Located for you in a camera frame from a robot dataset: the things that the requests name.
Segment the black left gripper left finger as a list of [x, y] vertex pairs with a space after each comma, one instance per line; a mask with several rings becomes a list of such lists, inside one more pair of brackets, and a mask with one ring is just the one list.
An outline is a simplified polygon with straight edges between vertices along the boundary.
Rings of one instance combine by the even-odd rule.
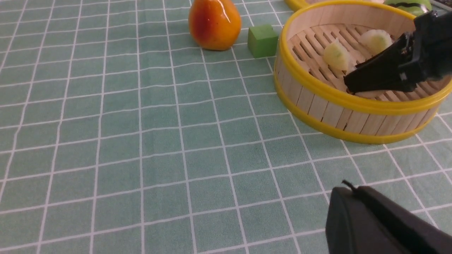
[[369, 186], [334, 187], [326, 220], [331, 254], [450, 254], [450, 235]]

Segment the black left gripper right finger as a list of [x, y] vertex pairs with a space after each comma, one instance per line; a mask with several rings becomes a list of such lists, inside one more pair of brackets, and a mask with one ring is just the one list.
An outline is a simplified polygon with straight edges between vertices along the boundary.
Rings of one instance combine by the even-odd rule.
[[452, 13], [432, 10], [414, 19], [415, 30], [344, 77], [351, 94], [394, 90], [413, 92], [418, 83], [452, 72]]

